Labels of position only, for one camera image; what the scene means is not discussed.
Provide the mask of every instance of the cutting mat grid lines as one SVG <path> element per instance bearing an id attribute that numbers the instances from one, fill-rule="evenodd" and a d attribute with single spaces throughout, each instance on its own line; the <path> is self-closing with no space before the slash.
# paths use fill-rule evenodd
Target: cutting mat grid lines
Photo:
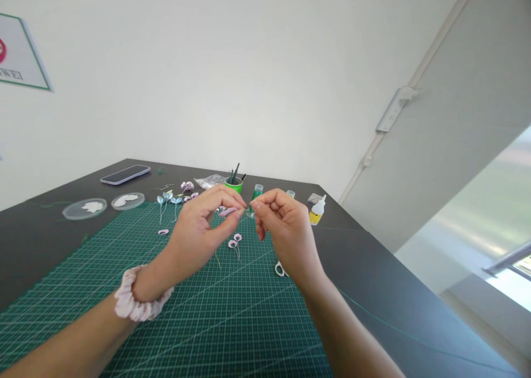
<path id="1" fill-rule="evenodd" d="M 0 313 L 0 371 L 113 289 L 126 268 L 151 261 L 170 236 L 174 209 L 159 224 L 159 206 L 120 213 Z M 223 218 L 215 215 L 213 226 Z M 304 300 L 274 271 L 270 236 L 259 242 L 244 217 L 239 262 L 228 240 L 205 268 L 179 284 L 158 318 L 141 324 L 102 376 L 330 376 Z"/>

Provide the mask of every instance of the left hand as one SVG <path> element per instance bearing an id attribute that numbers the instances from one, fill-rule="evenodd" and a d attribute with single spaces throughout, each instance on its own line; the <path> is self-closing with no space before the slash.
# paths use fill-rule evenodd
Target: left hand
<path id="1" fill-rule="evenodd" d="M 221 205 L 238 210 L 212 229 L 212 216 Z M 166 248 L 138 273 L 133 287 L 135 299 L 152 302 L 168 288 L 201 269 L 238 227 L 245 207 L 241 195 L 223 185 L 214 186 L 188 201 L 179 214 Z"/>

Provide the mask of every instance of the smartphone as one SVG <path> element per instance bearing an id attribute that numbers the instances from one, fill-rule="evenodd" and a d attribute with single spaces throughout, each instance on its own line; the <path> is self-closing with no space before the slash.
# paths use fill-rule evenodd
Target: smartphone
<path id="1" fill-rule="evenodd" d="M 130 168 L 113 173 L 112 175 L 105 176 L 104 178 L 101 178 L 100 181 L 102 183 L 118 185 L 128 180 L 131 180 L 132 178 L 135 178 L 136 176 L 140 176 L 140 175 L 143 175 L 144 173 L 148 173 L 150 170 L 151 170 L 150 167 L 147 167 L 144 165 L 134 165 L 134 166 L 131 166 Z"/>

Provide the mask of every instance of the sign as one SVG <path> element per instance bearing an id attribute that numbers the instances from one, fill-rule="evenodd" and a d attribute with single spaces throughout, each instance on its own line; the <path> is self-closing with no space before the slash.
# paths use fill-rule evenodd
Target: sign
<path id="1" fill-rule="evenodd" d="M 0 13 L 0 82 L 51 90 L 26 23 Z"/>

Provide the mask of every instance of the dark gray table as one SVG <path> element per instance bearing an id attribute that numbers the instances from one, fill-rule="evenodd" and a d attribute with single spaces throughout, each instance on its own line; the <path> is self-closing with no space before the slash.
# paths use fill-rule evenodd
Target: dark gray table
<path id="1" fill-rule="evenodd" d="M 100 178 L 134 164 L 150 166 L 152 171 L 120 186 L 100 182 Z M 159 167 L 163 167 L 165 173 L 158 174 Z M 213 173 L 223 174 L 207 169 L 125 159 L 1 211 L 0 309 L 81 246 L 85 235 L 93 235 L 119 213 L 109 205 L 96 218 L 67 221 L 61 214 L 64 205 L 43 209 L 34 203 L 75 202 L 99 197 L 110 204 L 115 197 L 129 191 L 139 191 L 145 195 L 146 201 L 153 202 L 161 193 L 159 189 L 166 184 L 175 184 L 175 191 L 183 181 L 193 182 L 194 178 L 204 178 Z M 303 203 L 311 193 L 325 194 L 323 188 L 316 184 L 247 175 L 242 190 L 246 202 L 251 200 L 257 183 L 264 185 L 264 191 L 276 187 L 293 190 L 296 199 Z M 332 198 L 327 198 L 325 213 L 314 228 L 314 234 L 326 273 L 338 288 L 370 312 L 420 338 L 430 347 L 513 371 L 517 375 Z M 428 349 L 370 317 L 350 301 L 349 304 L 407 376 L 512 376 Z"/>

